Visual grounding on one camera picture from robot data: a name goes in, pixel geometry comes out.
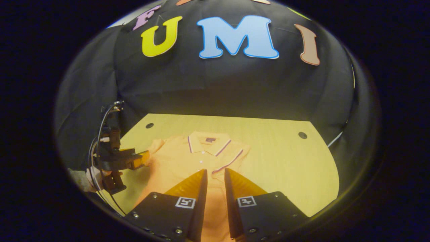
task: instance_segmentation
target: wooden table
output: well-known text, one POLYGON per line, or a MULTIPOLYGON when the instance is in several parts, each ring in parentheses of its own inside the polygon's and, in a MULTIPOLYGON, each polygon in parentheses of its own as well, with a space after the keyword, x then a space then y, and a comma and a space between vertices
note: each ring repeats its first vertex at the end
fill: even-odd
MULTIPOLYGON (((250 145, 251 150, 241 167, 242 175, 267 192, 282 192, 309 217, 338 195, 335 161, 308 121, 148 114, 121 139, 121 149, 135 148, 136 152, 142 152, 154 139, 167 139, 172 135, 186 137, 194 131, 227 133, 232 140, 250 145), (149 123, 154 126, 147 129, 149 123), (299 132, 305 133, 307 138, 301 138, 299 132)), ((149 168, 122 172, 127 189, 114 198, 128 213, 147 185, 149 168)), ((103 192, 110 200, 109 194, 103 192)))

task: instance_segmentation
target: letter u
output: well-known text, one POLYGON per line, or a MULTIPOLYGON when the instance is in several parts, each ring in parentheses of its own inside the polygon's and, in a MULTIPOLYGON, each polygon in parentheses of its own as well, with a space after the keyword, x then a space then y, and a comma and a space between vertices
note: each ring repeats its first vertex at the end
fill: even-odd
POLYGON ((142 52, 145 56, 154 57, 168 51, 175 44, 178 37, 178 22, 182 17, 174 17, 163 23, 166 26, 166 39, 159 45, 154 44, 155 31, 158 26, 147 29, 142 33, 142 52))

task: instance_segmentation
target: orange polo shirt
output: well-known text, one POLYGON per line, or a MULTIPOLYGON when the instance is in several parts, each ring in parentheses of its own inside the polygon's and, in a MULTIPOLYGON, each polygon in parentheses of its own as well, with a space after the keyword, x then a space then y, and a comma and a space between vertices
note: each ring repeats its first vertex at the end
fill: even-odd
POLYGON ((148 185, 135 206, 151 192, 165 193, 201 169, 208 170, 208 189, 203 219, 202 242, 231 242, 224 185, 224 169, 239 172, 249 145, 231 140, 226 133, 194 131, 187 137, 154 140, 148 148, 148 185))

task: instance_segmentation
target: blue letter m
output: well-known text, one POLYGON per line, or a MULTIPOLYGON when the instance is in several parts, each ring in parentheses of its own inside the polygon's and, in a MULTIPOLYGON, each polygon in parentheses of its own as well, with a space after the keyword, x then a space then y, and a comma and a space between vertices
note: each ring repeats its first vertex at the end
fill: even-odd
POLYGON ((250 57, 276 59, 278 51, 273 48, 269 32, 270 19, 260 16, 245 16, 236 28, 220 17, 202 19, 197 22, 203 28, 203 50, 201 58, 216 58, 222 56, 222 50, 217 46, 217 38, 231 55, 236 55, 245 37, 248 46, 243 53, 250 57))

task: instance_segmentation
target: shirt collar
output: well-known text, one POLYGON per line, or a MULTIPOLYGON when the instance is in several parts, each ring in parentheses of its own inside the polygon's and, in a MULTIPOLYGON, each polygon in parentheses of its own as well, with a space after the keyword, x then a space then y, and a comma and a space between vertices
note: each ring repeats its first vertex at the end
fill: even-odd
POLYGON ((188 146, 190 153, 207 151, 209 154, 218 156, 231 142, 230 136, 226 133, 207 133, 194 131, 188 136, 188 146))

